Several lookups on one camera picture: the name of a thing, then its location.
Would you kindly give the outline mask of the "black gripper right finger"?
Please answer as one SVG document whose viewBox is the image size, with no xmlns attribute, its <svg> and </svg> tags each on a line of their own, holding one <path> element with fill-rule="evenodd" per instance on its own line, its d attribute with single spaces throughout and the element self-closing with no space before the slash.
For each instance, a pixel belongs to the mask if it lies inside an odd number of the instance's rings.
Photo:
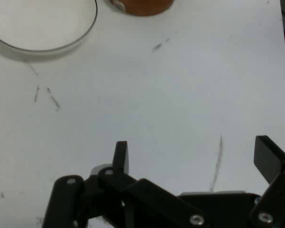
<svg viewBox="0 0 285 228">
<path fill-rule="evenodd" d="M 285 152 L 268 136 L 257 136 L 254 164 L 269 186 L 251 210 L 249 220 L 256 228 L 285 228 Z"/>
</svg>

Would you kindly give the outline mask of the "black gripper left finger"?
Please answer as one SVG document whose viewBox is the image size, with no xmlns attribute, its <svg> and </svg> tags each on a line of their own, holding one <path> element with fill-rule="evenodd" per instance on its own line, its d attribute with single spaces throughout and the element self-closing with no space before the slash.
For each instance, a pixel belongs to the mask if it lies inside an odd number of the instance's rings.
<svg viewBox="0 0 285 228">
<path fill-rule="evenodd" d="M 54 183 L 42 226 L 86 228 L 103 217 L 115 228 L 207 228 L 207 215 L 154 183 L 128 174 L 128 145 L 116 143 L 111 164 L 83 179 L 69 175 Z"/>
</svg>

